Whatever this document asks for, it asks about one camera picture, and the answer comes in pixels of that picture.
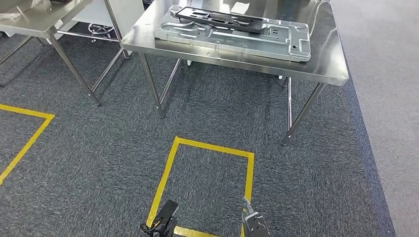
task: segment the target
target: metal tray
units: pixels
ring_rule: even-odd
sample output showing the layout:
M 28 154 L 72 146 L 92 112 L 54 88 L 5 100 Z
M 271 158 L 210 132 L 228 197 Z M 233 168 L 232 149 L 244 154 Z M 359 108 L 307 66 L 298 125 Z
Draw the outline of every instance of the metal tray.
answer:
M 310 60 L 307 24 L 264 18 L 262 33 L 255 34 L 178 19 L 175 15 L 181 9 L 178 5 L 170 7 L 154 37 L 295 62 Z

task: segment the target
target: stainless steel table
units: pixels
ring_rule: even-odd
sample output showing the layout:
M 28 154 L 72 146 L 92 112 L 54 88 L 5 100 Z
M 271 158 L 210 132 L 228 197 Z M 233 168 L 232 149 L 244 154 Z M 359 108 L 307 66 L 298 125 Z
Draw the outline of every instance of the stainless steel table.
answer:
M 118 38 L 118 42 L 120 42 L 122 37 L 121 33 L 119 32 L 118 24 L 115 20 L 115 16 L 113 15 L 109 1 L 104 1 L 108 9 L 109 15 L 111 17 L 111 20 L 114 23 L 115 33 Z M 109 72 L 110 68 L 115 63 L 119 55 L 123 53 L 124 57 L 128 58 L 128 54 L 126 53 L 126 51 L 123 50 L 123 48 L 121 47 L 120 51 L 112 59 L 111 63 L 106 67 L 105 71 L 97 79 L 94 86 L 89 87 L 89 85 L 82 78 L 80 73 L 71 63 L 70 59 L 64 53 L 64 50 L 59 44 L 58 40 L 54 37 L 54 34 L 59 32 L 59 29 L 62 26 L 66 25 L 73 17 L 75 17 L 91 2 L 92 0 L 72 0 L 67 4 L 52 2 L 51 11 L 46 11 L 42 7 L 34 7 L 29 9 L 28 11 L 25 11 L 21 16 L 13 20 L 0 20 L 0 31 L 28 36 L 14 49 L 12 49 L 3 59 L 1 59 L 0 64 L 7 60 L 14 52 L 21 48 L 32 37 L 47 39 L 49 42 L 51 42 L 51 44 L 57 50 L 58 54 L 60 54 L 61 58 L 73 72 L 74 76 L 79 81 L 83 90 L 91 97 L 91 99 L 96 105 L 100 105 L 100 102 L 93 93 L 100 85 L 106 74 Z
M 288 88 L 288 131 L 282 141 L 285 145 L 324 87 L 327 84 L 342 86 L 349 78 L 331 3 L 329 0 L 240 0 L 250 3 L 246 15 L 308 24 L 312 53 L 308 62 L 297 63 L 252 56 L 159 40 L 153 36 L 153 31 L 159 27 L 160 20 L 172 5 L 229 13 L 235 2 L 236 0 L 155 0 L 122 39 L 123 47 L 140 53 L 160 117 L 164 117 L 162 101 L 182 59 L 285 76 L 283 86 Z M 179 58 L 161 96 L 154 86 L 146 53 Z M 291 78 L 318 83 L 295 121 L 291 114 Z

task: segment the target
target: carpet floor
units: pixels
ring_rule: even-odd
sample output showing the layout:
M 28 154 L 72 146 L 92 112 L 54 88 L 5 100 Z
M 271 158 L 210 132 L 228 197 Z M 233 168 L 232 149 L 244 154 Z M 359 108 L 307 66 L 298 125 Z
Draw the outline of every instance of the carpet floor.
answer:
M 1 39 L 0 54 L 20 39 Z M 91 85 L 118 51 L 116 43 L 71 36 L 60 43 Z M 176 59 L 148 59 L 161 91 Z M 175 136 L 254 153 L 251 201 L 272 236 L 394 234 L 380 217 L 388 210 L 379 180 L 371 184 L 374 161 L 365 165 L 351 82 L 327 86 L 282 147 L 287 92 L 274 75 L 194 62 L 176 73 L 161 119 L 138 54 L 110 70 L 96 92 L 101 107 L 35 39 L 0 72 L 1 104 L 55 115 L 0 186 L 1 236 L 143 236 L 139 224 Z M 293 80 L 295 115 L 314 86 Z M 5 111 L 0 118 L 3 169 L 42 119 Z M 172 199 L 180 226 L 238 236 L 246 167 L 243 157 L 180 145 L 160 207 Z

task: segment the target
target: yellow tape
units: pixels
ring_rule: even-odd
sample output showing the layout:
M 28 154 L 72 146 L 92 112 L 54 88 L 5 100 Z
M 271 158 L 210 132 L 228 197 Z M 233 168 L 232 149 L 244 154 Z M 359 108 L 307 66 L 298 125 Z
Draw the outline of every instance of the yellow tape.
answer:
M 21 108 L 7 106 L 7 105 L 2 105 L 2 104 L 0 104 L 0 110 L 15 112 L 15 113 L 24 114 L 24 115 L 36 116 L 36 117 L 40 117 L 40 118 L 45 119 L 45 121 L 37 129 L 37 131 L 32 135 L 32 137 L 25 144 L 25 146 L 22 148 L 22 150 L 19 151 L 17 156 L 6 167 L 6 169 L 3 171 L 3 173 L 0 174 L 0 186 L 1 186 L 2 183 L 3 183 L 3 180 L 12 171 L 12 169 L 20 161 L 20 159 L 23 157 L 23 155 L 29 150 L 29 148 L 32 146 L 32 144 L 36 141 L 36 139 L 39 137 L 39 135 L 43 132 L 43 130 L 48 126 L 49 122 L 51 122 L 51 120 L 54 118 L 54 115 L 45 114 L 45 113 L 32 111 L 32 110 L 21 109 Z
M 37 111 L 21 109 L 21 108 L 18 108 L 18 107 L 12 107 L 12 106 L 2 105 L 2 104 L 0 104 L 0 110 L 6 110 L 6 111 L 10 111 L 10 112 L 15 112 L 15 113 L 18 113 L 18 114 L 30 115 L 30 116 L 40 117 L 40 118 L 44 118 L 44 119 L 54 118 L 54 115 L 51 115 L 51 114 L 45 114 L 45 113 L 41 113 L 41 112 L 37 112 Z
M 253 153 L 250 153 L 250 152 L 240 151 L 240 150 L 227 148 L 227 147 L 221 147 L 221 146 L 212 145 L 212 144 L 203 143 L 203 142 L 192 141 L 192 140 L 188 140 L 188 139 L 184 139 L 184 138 L 178 138 L 178 139 L 179 139 L 180 144 L 185 144 L 185 145 L 198 147 L 198 148 L 202 148 L 202 149 L 207 149 L 207 150 L 212 150 L 212 151 L 216 151 L 216 152 L 223 152 L 223 153 L 228 153 L 228 154 L 241 156 L 241 157 L 249 157 L 250 154 L 253 154 Z
M 147 218 L 147 226 L 151 226 L 154 217 L 157 215 L 157 209 L 159 208 L 160 200 L 162 199 L 163 191 L 165 190 L 166 182 L 169 177 L 171 165 L 173 164 L 174 155 L 176 154 L 177 147 L 179 146 L 179 138 L 175 137 L 173 145 L 171 147 L 168 160 L 166 162 L 165 170 L 163 171 L 162 179 L 160 180 L 159 186 L 157 187 L 156 194 L 154 195 L 153 203 L 151 204 L 150 213 Z
M 186 237 L 218 237 L 218 236 L 213 236 L 211 234 L 207 234 L 204 232 L 190 230 L 190 229 L 179 227 L 179 226 L 176 226 L 174 228 L 174 233 L 176 235 L 186 236 Z
M 189 145 L 193 147 L 198 147 L 202 149 L 212 150 L 216 152 L 223 152 L 232 155 L 237 155 L 241 157 L 248 158 L 247 170 L 246 170 L 246 183 L 245 183 L 245 198 L 251 201 L 251 187 L 253 183 L 253 166 L 254 166 L 254 154 L 251 152 L 240 151 L 232 148 L 221 147 L 217 145 L 207 144 L 203 142 L 197 142 L 193 140 L 188 140 L 184 138 L 175 137 L 171 150 L 169 152 L 168 160 L 166 162 L 165 169 L 163 171 L 162 178 L 160 183 L 157 187 L 156 194 L 154 195 L 153 202 L 151 204 L 150 213 L 147 217 L 147 225 L 151 226 L 155 216 L 157 215 L 157 209 L 159 208 L 160 201 L 162 199 L 163 191 L 165 190 L 166 182 L 168 180 L 168 176 L 173 165 L 174 156 L 176 154 L 177 148 L 179 144 Z M 199 232 L 183 227 L 176 227 L 174 229 L 174 233 L 176 235 L 186 236 L 186 237 L 217 237 L 211 234 L 207 234 L 204 232 Z M 241 226 L 240 236 L 244 237 L 243 225 Z

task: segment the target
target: wire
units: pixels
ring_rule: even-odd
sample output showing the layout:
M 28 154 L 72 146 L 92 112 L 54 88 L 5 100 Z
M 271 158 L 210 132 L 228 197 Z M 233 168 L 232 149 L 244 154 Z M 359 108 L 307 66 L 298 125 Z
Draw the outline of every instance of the wire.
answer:
M 153 231 L 155 231 L 156 229 L 157 229 L 157 227 L 160 225 L 160 223 L 162 222 L 162 220 L 163 220 L 163 217 L 161 217 L 158 221 L 157 221 L 157 224 L 156 224 L 156 226 L 151 226 L 151 228 L 149 228 L 146 224 L 141 224 L 140 225 L 140 229 L 142 230 L 142 231 L 144 231 L 145 233 L 150 233 L 150 232 L 153 232 Z

